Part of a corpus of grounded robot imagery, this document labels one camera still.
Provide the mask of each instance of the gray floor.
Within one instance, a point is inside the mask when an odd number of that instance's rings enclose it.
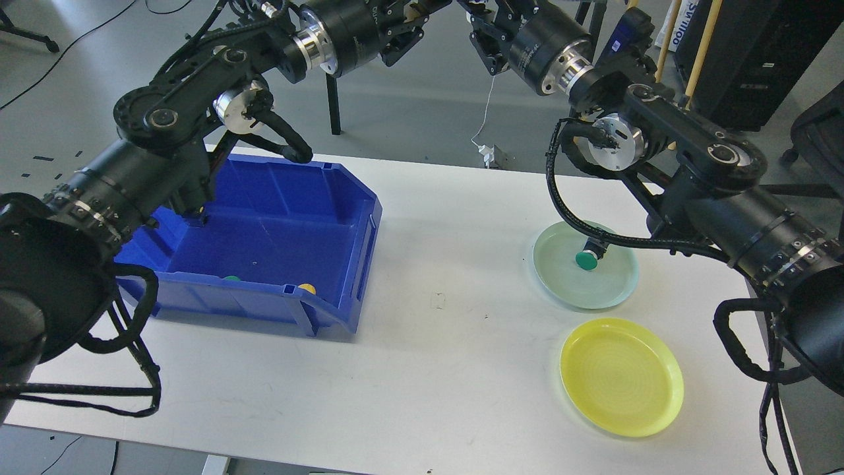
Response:
[[[159,10],[181,3],[149,0],[150,6]],[[0,4],[19,26],[49,33],[64,49],[129,0],[0,0]],[[111,118],[116,99],[146,84],[213,4],[213,0],[194,0],[178,14],[159,16],[137,2],[122,17],[83,39],[41,85],[1,111],[0,192],[43,194],[111,143],[116,138]],[[574,3],[560,4],[569,14],[576,8]],[[668,4],[668,0],[642,0],[640,7],[660,25]],[[618,1],[610,0],[599,45],[622,11]],[[297,85],[288,84],[280,74],[267,74],[277,110],[318,153],[480,167],[481,156],[470,138],[484,115],[490,77],[468,42],[469,27],[457,5],[432,17],[425,30],[425,39],[393,68],[374,61],[341,78],[341,136],[329,133],[321,74],[311,73]],[[771,159],[766,183],[820,181],[802,161],[782,167],[776,158],[790,146],[788,130],[793,119],[844,78],[842,52],[844,29],[839,29],[768,125],[759,133],[748,134]],[[39,78],[55,57],[41,44],[0,33],[0,103]],[[678,83],[672,69],[666,82]],[[506,164],[511,169],[541,172],[554,122],[567,110],[562,95],[537,97],[515,74],[502,74],[495,81],[489,119],[477,141],[498,145],[514,156],[515,160]],[[33,160],[33,156],[53,160]],[[669,155],[655,159],[666,167],[672,161]],[[576,173],[568,164],[560,163],[560,170]],[[837,229],[841,208],[835,201],[788,202],[822,226]],[[787,389],[787,410],[803,469],[820,473],[844,465],[844,402],[824,388],[807,387],[812,384]],[[74,438],[2,427],[0,475],[38,473]],[[113,450],[112,441],[82,438],[48,473],[108,473]],[[204,454],[122,444],[116,472],[200,473],[204,459]],[[239,461],[230,471],[307,473],[306,468],[255,461]]]

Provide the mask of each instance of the white table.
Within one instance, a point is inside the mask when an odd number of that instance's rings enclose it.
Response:
[[[332,328],[311,339],[249,319],[152,319],[144,340],[164,383],[153,417],[18,402],[6,422],[352,472],[766,472],[757,420],[763,385],[732,365],[711,324],[723,299],[747,296],[738,273],[700,257],[636,251],[633,295],[603,312],[578,312],[533,271],[533,242],[560,220],[543,176],[316,160],[343,163],[384,207],[356,335]],[[620,183],[559,183],[582,217],[645,234],[645,213]],[[685,400],[662,433],[605,433],[565,396],[562,343],[598,316],[648,327],[677,357]],[[734,318],[733,328],[764,361],[755,317]],[[75,347],[32,380],[143,384],[124,353]],[[771,451],[785,467],[774,434]]]

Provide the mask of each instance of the black cable on floor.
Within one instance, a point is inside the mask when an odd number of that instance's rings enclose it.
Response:
[[[111,460],[111,472],[109,475],[114,475],[114,471],[117,469],[117,452],[120,450],[120,440],[114,441],[114,459]]]
[[[187,0],[187,2],[185,2],[184,5],[180,6],[179,8],[177,8],[175,10],[171,10],[169,12],[160,12],[158,10],[153,10],[152,8],[149,7],[149,0],[143,0],[143,4],[146,5],[147,10],[151,14],[157,14],[157,15],[169,15],[169,14],[174,14],[176,12],[181,12],[186,6],[190,5],[191,2],[193,2],[193,0]]]
[[[43,75],[43,76],[41,76],[41,78],[40,78],[40,79],[38,79],[38,80],[37,80],[37,81],[36,81],[33,85],[31,85],[30,87],[26,88],[26,89],[24,90],[24,92],[21,92],[21,93],[20,93],[20,94],[18,94],[17,96],[13,97],[13,98],[12,98],[9,102],[6,102],[6,103],[5,103],[5,104],[3,104],[2,106],[0,106],[0,111],[1,111],[1,110],[3,110],[3,109],[5,109],[7,106],[9,106],[10,104],[12,104],[13,102],[15,102],[15,101],[17,101],[18,99],[20,99],[20,98],[21,98],[21,96],[23,96],[23,95],[24,95],[24,94],[26,94],[27,92],[30,92],[31,90],[33,90],[33,89],[34,89],[37,85],[41,84],[41,81],[43,81],[44,79],[46,79],[47,75],[48,75],[48,74],[50,74],[50,73],[52,72],[52,70],[56,68],[56,66],[59,64],[59,62],[60,62],[60,61],[62,61],[62,58],[64,57],[64,55],[68,54],[68,52],[70,51],[70,48],[72,48],[72,47],[73,47],[73,45],[75,45],[75,44],[77,43],[77,41],[79,41],[79,40],[81,40],[81,39],[85,38],[87,35],[90,35],[91,33],[94,33],[95,31],[99,30],[99,29],[100,29],[100,28],[102,28],[103,26],[108,25],[108,24],[109,24],[112,20],[116,19],[116,18],[117,18],[117,17],[119,17],[120,15],[124,14],[124,13],[125,13],[128,9],[130,9],[130,7],[132,7],[132,6],[135,4],[135,2],[137,2],[137,0],[132,0],[132,2],[131,2],[131,3],[129,3],[129,4],[128,4],[128,5],[127,5],[127,6],[126,6],[123,10],[121,10],[118,14],[114,15],[113,17],[109,18],[108,20],[104,21],[103,23],[100,23],[99,25],[95,26],[95,27],[94,27],[94,28],[92,28],[91,30],[86,31],[86,32],[85,32],[85,33],[83,33],[81,36],[79,36],[77,39],[73,40],[73,41],[70,43],[70,45],[68,45],[68,47],[67,47],[67,48],[65,48],[65,50],[62,52],[62,54],[61,54],[61,55],[59,55],[58,59],[57,59],[57,60],[56,60],[56,61],[52,64],[52,66],[50,66],[50,68],[49,68],[49,69],[47,69],[47,72],[46,72],[46,73],[44,73],[44,75]]]
[[[60,460],[62,459],[62,457],[64,456],[64,453],[68,451],[68,449],[70,448],[70,446],[71,446],[71,445],[73,445],[73,444],[76,444],[76,441],[77,441],[77,440],[79,440],[79,439],[82,439],[82,436],[81,436],[81,435],[80,435],[79,437],[77,437],[76,439],[73,439],[73,442],[71,442],[70,444],[68,444],[68,445],[64,448],[64,450],[62,450],[62,453],[58,456],[58,458],[57,458],[56,460],[54,460],[54,461],[53,461],[53,463],[51,463],[49,467],[45,468],[45,469],[41,472],[41,475],[44,475],[44,474],[47,472],[47,470],[50,470],[50,469],[51,469],[54,465],[56,465],[56,463],[58,463],[58,461],[60,461]]]

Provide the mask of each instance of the yellow disc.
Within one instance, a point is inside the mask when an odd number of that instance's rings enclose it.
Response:
[[[317,290],[316,290],[317,288],[312,286],[311,284],[299,284],[299,288],[302,289],[302,290],[307,290],[308,292],[310,292],[314,295],[317,294]]]
[[[665,429],[683,406],[677,359],[656,335],[616,318],[571,332],[560,354],[565,392],[601,429],[646,437]]]

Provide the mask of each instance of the blue storage crate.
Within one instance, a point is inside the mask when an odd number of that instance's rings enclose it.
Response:
[[[381,221],[371,190],[339,164],[232,155],[217,174],[216,194],[203,226],[161,207],[159,229],[138,229],[115,258],[155,271],[154,314],[295,323],[309,336],[335,324],[357,330]],[[143,293],[137,278],[119,283],[136,300]]]

